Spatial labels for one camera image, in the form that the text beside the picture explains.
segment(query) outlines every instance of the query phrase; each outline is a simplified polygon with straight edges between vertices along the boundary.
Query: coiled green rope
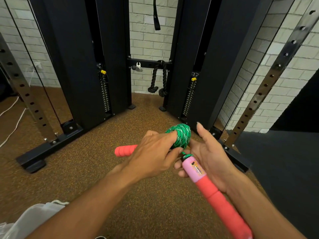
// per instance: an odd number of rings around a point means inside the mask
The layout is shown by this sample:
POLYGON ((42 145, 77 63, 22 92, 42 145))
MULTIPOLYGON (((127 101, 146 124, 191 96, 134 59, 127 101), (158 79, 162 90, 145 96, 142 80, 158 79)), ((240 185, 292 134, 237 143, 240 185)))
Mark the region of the coiled green rope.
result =
MULTIPOLYGON (((171 149, 178 148, 178 147, 182 147, 185 149, 189 143, 190 136, 191 136, 190 127, 186 124, 181 123, 176 126, 172 126, 165 133, 169 133, 172 131, 177 131, 177 140, 172 145, 171 149)), ((193 156, 192 154, 186 154, 185 152, 182 152, 182 154, 184 154, 183 156, 184 160, 190 156, 193 156)))

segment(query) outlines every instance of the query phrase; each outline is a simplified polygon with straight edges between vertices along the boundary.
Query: red foam grip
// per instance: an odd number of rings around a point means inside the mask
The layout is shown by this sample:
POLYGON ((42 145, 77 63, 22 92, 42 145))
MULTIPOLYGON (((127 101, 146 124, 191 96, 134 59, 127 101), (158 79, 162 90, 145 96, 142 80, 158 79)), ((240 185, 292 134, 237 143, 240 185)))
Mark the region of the red foam grip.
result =
POLYGON ((117 157, 128 157, 131 156, 136 147, 137 145, 119 146, 115 149, 114 153, 117 157))
POLYGON ((235 239, 253 238, 249 226, 210 181, 208 176, 201 178, 195 184, 235 239))

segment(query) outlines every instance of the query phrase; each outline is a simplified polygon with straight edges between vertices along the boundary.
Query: jump rope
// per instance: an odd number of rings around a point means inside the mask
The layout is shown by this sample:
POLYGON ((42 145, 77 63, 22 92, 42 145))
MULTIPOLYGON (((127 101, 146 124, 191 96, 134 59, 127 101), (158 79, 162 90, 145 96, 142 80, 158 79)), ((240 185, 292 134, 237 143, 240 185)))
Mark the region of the jump rope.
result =
MULTIPOLYGON (((165 133, 172 131, 177 131, 177 140, 171 149, 178 147, 185 149, 190 140, 190 127, 186 124, 178 124, 169 128, 165 133)), ((133 153, 136 147, 137 145, 120 146, 115 149, 114 153, 117 157, 127 157, 133 153)), ((235 239, 252 239, 253 235, 249 226, 208 178, 206 172, 193 155, 184 152, 182 154, 184 155, 181 158, 184 170, 216 211, 233 237, 235 239)))

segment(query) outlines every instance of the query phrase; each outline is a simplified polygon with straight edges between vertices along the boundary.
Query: forearm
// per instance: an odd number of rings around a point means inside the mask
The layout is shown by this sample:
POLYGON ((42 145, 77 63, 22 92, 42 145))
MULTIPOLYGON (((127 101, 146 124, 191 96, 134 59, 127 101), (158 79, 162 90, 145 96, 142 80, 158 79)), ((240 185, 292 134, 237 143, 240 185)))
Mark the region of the forearm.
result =
POLYGON ((229 181, 227 195, 248 223, 256 239, 305 239, 242 173, 229 181))
POLYGON ((94 238, 116 204, 136 182, 128 172, 107 175, 36 229, 27 239, 94 238))

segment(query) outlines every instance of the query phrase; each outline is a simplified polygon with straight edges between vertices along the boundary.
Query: hand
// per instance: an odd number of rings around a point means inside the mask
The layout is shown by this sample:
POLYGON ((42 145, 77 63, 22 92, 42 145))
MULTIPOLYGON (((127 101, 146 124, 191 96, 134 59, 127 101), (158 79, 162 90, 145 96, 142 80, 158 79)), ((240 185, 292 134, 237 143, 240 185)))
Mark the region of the hand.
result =
MULTIPOLYGON (((221 192, 226 193, 230 180, 239 171, 229 160, 221 144, 199 122, 197 123, 197 132, 205 143, 191 139, 188 144, 190 150, 187 149, 184 152, 193 154, 214 185, 216 185, 221 192)), ((174 168, 180 169, 181 167, 181 160, 178 160, 174 164, 174 168)), ((179 171, 178 175, 188 177, 184 169, 179 171)))
POLYGON ((109 174, 126 169, 137 180, 159 175, 169 169, 183 151, 183 148, 174 148, 169 152, 176 139, 176 131, 163 134, 147 131, 128 160, 114 167, 109 174))

